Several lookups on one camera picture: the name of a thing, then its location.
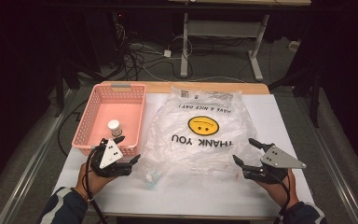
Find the pink plastic basket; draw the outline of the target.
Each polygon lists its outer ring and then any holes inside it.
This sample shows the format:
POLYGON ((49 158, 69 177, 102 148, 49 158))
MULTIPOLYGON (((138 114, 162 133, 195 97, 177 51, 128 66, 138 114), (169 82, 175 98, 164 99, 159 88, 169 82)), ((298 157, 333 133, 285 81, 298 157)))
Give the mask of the pink plastic basket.
POLYGON ((125 139, 118 144, 125 157, 138 153, 145 109, 145 84, 97 84, 93 87, 72 146, 88 155, 103 138, 113 138, 108 122, 116 119, 125 139))

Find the clear smiley plastic bag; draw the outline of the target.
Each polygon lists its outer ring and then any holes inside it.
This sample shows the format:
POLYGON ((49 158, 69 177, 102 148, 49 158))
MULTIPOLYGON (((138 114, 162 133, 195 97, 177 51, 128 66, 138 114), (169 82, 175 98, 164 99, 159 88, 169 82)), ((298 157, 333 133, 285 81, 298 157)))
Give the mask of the clear smiley plastic bag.
POLYGON ((257 130, 239 91, 173 88, 146 131, 140 172, 156 183, 172 168, 197 175, 231 173, 233 155, 257 165, 261 153, 248 139, 257 130))

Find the black metal stand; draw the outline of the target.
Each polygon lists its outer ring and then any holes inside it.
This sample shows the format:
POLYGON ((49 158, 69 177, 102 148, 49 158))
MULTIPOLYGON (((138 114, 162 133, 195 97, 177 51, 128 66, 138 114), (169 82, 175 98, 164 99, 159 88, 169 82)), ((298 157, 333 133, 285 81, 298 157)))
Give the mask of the black metal stand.
POLYGON ((60 58, 54 70, 57 100, 56 117, 58 117, 64 109, 63 82, 66 82, 70 90, 78 90, 80 88, 80 81, 77 77, 78 72, 84 73, 96 81, 105 81, 105 77, 102 77, 88 67, 68 58, 60 58))
POLYGON ((315 128, 318 124, 319 89, 321 84, 320 69, 317 65, 306 65, 292 75, 287 75, 268 85, 270 91, 280 86, 293 86, 295 97, 310 96, 310 120, 315 128))

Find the person's left hand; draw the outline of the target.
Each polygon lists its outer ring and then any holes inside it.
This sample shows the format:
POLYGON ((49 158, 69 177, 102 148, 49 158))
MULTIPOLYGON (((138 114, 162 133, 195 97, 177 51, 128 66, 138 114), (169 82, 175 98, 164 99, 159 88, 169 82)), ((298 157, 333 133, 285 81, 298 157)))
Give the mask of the person's left hand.
POLYGON ((93 171, 86 173, 86 164, 83 163, 80 166, 75 190, 82 196, 85 201, 87 201, 89 199, 88 191, 92 196, 94 196, 113 180, 115 180, 114 177, 100 177, 97 176, 93 171), (87 189, 85 188, 85 175, 87 175, 89 178, 89 187, 87 189))

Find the person's right hand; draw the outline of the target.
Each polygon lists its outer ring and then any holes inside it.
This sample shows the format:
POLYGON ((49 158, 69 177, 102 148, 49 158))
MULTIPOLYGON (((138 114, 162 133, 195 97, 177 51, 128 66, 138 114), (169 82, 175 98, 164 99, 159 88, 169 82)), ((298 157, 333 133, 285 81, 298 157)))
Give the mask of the person's right hand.
POLYGON ((296 178, 291 169, 288 170, 288 176, 283 180, 283 184, 289 189, 290 201, 287 201, 287 194, 281 184, 266 184, 256 181, 270 196, 270 198, 277 203, 280 207, 289 209, 299 202, 296 194, 296 178))

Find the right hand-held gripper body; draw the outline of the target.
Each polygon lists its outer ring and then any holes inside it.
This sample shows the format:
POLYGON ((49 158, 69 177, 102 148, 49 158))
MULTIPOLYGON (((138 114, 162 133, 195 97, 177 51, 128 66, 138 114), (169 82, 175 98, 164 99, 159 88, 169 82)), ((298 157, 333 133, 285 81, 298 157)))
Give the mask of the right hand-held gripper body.
POLYGON ((267 152, 260 158, 261 166, 255 167, 245 165, 242 173, 245 179, 266 183, 278 184, 283 181, 288 169, 305 169, 307 165, 286 153, 273 144, 267 152))

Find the white paper sheet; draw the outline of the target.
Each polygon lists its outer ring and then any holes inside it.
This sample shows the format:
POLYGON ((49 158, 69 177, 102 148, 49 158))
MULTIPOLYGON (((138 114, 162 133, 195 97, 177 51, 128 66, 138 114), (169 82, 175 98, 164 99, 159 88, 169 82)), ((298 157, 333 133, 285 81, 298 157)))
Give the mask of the white paper sheet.
MULTIPOLYGON (((150 126, 150 120, 167 96, 164 93, 146 95, 144 130, 150 126)), ((243 95, 242 100, 254 122, 258 141, 275 143, 296 157, 275 97, 250 94, 243 95)), ((256 183, 243 178, 241 168, 233 161, 233 154, 243 161, 246 159, 243 155, 230 153, 232 169, 226 177, 202 175, 184 166, 173 166, 156 184, 150 185, 137 176, 140 170, 136 169, 144 158, 142 153, 132 174, 111 182, 96 196, 96 202, 108 216, 274 219, 280 210, 279 205, 256 183)), ((54 190, 75 185, 79 167, 86 159, 78 149, 71 148, 54 190)))

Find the white desk frame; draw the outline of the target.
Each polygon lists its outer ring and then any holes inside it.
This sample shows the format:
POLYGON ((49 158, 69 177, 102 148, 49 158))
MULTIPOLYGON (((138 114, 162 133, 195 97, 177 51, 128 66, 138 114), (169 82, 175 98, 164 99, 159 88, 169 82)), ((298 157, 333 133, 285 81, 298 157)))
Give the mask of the white desk frame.
MULTIPOLYGON (((202 6, 211 7, 212 5, 222 7, 308 7, 310 0, 170 0, 178 3, 180 7, 202 6)), ((188 39, 190 35, 194 36, 220 36, 220 37, 253 37, 255 46, 249 50, 247 55, 255 79, 263 80, 258 61, 257 53, 259 51, 262 38, 267 29, 269 14, 264 13, 261 21, 241 22, 241 21, 217 21, 217 20, 192 20, 187 12, 184 13, 183 21, 183 39, 181 52, 181 70, 180 77, 189 77, 190 63, 189 56, 192 53, 193 46, 188 39)))

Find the metal floor rail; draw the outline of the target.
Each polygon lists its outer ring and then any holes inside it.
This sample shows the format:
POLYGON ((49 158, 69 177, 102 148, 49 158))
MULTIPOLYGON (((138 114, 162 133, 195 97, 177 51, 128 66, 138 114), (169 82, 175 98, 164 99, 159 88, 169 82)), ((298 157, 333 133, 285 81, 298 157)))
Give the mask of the metal floor rail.
POLYGON ((48 154, 48 148, 50 146, 53 136, 58 131, 65 113, 68 111, 69 106, 76 98, 77 90, 68 90, 63 97, 64 105, 60 112, 54 117, 48 132, 45 134, 43 141, 39 147, 35 150, 34 155, 29 160, 21 178, 11 193, 6 205, 4 206, 0 214, 0 224, 12 224, 15 216, 18 214, 21 205, 34 183, 34 179, 40 170, 40 167, 48 154))
POLYGON ((327 172, 332 179, 332 183, 336 187, 340 200, 342 201, 351 218, 352 224, 358 224, 358 203, 354 197, 354 193, 351 187, 344 178, 344 175, 339 171, 337 162, 335 161, 333 154, 328 148, 328 145, 324 141, 324 137, 320 129, 317 128, 313 121, 310 119, 309 109, 307 107, 306 101, 301 98, 296 98, 296 103, 300 108, 303 117, 310 126, 313 136, 316 138, 318 145, 317 148, 322 156, 322 161, 327 168, 327 172))

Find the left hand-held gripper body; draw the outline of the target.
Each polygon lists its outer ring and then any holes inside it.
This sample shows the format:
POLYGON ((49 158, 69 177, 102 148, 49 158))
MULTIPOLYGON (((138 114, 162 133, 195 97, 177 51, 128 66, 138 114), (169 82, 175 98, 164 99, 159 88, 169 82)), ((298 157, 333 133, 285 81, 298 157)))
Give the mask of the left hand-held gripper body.
POLYGON ((90 167, 101 177, 117 177, 130 175, 133 162, 119 162, 123 153, 118 148, 114 139, 103 138, 100 144, 90 154, 90 167))

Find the small white bottle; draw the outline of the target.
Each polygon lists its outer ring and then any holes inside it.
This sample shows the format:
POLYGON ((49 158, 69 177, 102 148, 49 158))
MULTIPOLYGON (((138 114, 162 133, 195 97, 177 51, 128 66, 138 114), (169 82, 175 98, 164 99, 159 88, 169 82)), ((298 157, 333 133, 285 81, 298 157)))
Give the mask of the small white bottle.
POLYGON ((119 137, 122 135, 120 122, 117 119, 112 119, 108 122, 108 129, 114 137, 119 137))

